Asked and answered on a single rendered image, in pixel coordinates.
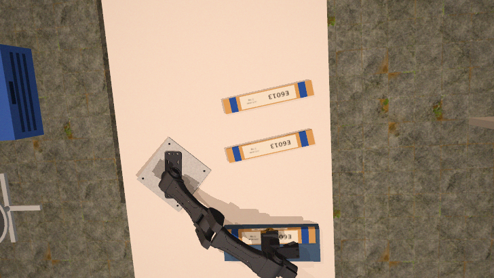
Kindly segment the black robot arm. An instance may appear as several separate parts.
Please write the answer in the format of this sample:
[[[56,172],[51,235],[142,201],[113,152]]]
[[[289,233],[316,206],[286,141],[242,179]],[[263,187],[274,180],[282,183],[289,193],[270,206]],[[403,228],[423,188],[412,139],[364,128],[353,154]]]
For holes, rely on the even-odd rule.
[[[191,217],[202,247],[208,250],[212,246],[227,252],[243,262],[260,278],[295,278],[297,276],[298,266],[287,259],[300,258],[299,243],[292,241],[280,247],[279,239],[270,239],[269,246],[271,247],[261,251],[233,236],[225,227],[222,227],[224,215],[213,207],[205,207],[188,191],[182,179],[181,152],[165,152],[165,171],[161,175],[158,186],[165,193],[166,199],[175,199]],[[212,238],[214,233],[216,234]]]

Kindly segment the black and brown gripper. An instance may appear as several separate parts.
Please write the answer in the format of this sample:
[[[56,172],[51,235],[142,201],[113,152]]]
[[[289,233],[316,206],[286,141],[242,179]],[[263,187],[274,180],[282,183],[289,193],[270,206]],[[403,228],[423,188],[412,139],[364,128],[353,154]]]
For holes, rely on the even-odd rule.
[[[273,228],[267,228],[261,231],[261,251],[263,251],[268,247],[271,247],[269,246],[270,239],[279,239],[278,230],[275,230]]]

